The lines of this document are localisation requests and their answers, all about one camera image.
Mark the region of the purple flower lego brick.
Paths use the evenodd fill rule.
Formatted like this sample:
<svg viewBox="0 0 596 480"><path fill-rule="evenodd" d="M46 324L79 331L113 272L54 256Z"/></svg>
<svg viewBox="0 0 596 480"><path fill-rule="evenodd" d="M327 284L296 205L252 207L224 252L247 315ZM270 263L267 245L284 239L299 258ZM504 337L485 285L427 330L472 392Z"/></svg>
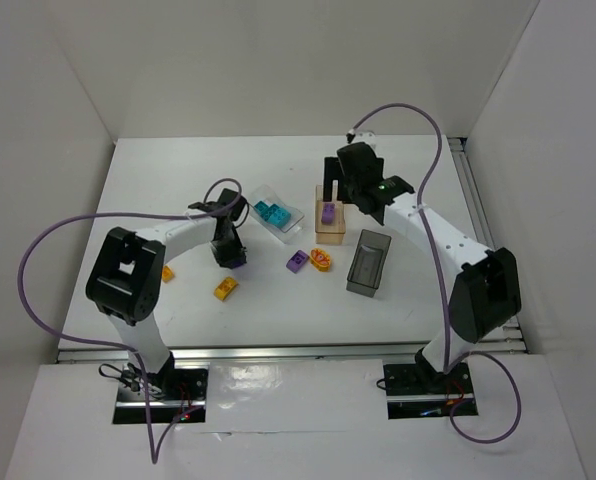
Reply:
<svg viewBox="0 0 596 480"><path fill-rule="evenodd" d="M334 223L336 215L336 205L333 202L324 202L321 211L321 223L331 225Z"/></svg>

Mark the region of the yellow curved lego brick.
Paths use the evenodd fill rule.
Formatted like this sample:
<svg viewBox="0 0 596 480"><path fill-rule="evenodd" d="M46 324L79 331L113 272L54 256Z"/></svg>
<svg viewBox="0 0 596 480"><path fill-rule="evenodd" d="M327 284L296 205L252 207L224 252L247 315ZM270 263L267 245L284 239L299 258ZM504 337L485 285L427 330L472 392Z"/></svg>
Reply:
<svg viewBox="0 0 596 480"><path fill-rule="evenodd" d="M224 302L239 286L239 283L233 277L225 277L214 290L214 296Z"/></svg>

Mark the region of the small teal lego brick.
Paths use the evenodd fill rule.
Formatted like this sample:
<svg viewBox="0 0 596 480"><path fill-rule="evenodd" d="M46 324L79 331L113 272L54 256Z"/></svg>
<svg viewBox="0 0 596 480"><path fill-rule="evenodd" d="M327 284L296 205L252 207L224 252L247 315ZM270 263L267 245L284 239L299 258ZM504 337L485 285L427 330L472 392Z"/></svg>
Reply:
<svg viewBox="0 0 596 480"><path fill-rule="evenodd" d="M259 215L263 215L268 210L268 208L269 206L264 201L258 201L254 205L254 209L257 211Z"/></svg>

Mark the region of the teal rectangular lego brick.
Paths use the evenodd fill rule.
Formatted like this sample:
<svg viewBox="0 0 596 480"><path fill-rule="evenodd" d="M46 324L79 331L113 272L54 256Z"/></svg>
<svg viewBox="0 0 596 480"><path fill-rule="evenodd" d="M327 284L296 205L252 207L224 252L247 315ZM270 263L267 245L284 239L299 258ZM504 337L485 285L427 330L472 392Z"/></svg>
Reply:
<svg viewBox="0 0 596 480"><path fill-rule="evenodd" d="M260 216L260 218L263 221L265 221L267 223L271 223L272 222L273 215L278 210L278 205L277 204L271 204L271 205L268 205L268 206L269 206L268 210L263 215L259 215L259 214L258 215Z"/></svg>

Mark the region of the teal rounded lego brick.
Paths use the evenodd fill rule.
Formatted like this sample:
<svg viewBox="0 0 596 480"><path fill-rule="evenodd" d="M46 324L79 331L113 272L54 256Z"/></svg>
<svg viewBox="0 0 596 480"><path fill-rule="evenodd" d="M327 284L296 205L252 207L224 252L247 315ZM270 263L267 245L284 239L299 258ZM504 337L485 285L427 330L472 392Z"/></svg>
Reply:
<svg viewBox="0 0 596 480"><path fill-rule="evenodd" d="M270 223L272 226L282 230L291 219L291 214L286 209L279 207L278 210L272 217L272 222Z"/></svg>

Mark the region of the yellow butterfly lego brick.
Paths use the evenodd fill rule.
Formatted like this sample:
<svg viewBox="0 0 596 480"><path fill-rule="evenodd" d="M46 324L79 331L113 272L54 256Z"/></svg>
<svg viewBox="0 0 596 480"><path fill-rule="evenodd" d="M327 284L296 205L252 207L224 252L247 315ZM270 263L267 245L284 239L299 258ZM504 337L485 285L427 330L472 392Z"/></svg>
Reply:
<svg viewBox="0 0 596 480"><path fill-rule="evenodd" d="M314 248L310 251L310 263L320 272L327 272L332 265L331 256L320 248Z"/></svg>

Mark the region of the purple rounded lego brick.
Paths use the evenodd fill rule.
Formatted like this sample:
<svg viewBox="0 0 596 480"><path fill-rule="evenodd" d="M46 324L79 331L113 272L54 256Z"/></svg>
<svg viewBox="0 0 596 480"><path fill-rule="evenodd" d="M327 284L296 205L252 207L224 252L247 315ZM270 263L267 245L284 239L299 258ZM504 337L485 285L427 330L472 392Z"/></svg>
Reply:
<svg viewBox="0 0 596 480"><path fill-rule="evenodd" d="M292 273L298 273L309 262L309 256L303 250L297 250L288 260L286 268Z"/></svg>

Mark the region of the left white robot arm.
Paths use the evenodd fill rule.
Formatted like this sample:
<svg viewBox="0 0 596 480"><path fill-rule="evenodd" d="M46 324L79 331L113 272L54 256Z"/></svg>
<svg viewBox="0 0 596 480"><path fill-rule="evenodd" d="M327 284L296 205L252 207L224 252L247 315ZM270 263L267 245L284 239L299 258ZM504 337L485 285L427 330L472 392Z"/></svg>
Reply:
<svg viewBox="0 0 596 480"><path fill-rule="evenodd" d="M141 231L115 227L108 232L87 281L86 297L131 348L131 366L147 374L152 388L169 394L177 391L179 382L173 354L154 315L165 264L208 244L220 267L243 266L245 247L235 222L246 205L242 195L225 188L216 201L191 204L189 218Z"/></svg>

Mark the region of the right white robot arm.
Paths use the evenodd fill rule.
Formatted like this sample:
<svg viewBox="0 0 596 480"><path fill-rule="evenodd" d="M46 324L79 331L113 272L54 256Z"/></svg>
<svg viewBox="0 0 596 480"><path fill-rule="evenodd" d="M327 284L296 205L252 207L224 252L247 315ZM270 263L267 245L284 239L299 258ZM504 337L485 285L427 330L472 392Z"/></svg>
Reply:
<svg viewBox="0 0 596 480"><path fill-rule="evenodd" d="M415 357L426 381L447 375L485 336L521 310L518 268L506 248L492 250L417 198L399 176L384 177L384 160L364 142L324 159L323 197L353 204L428 254L444 288L442 332Z"/></svg>

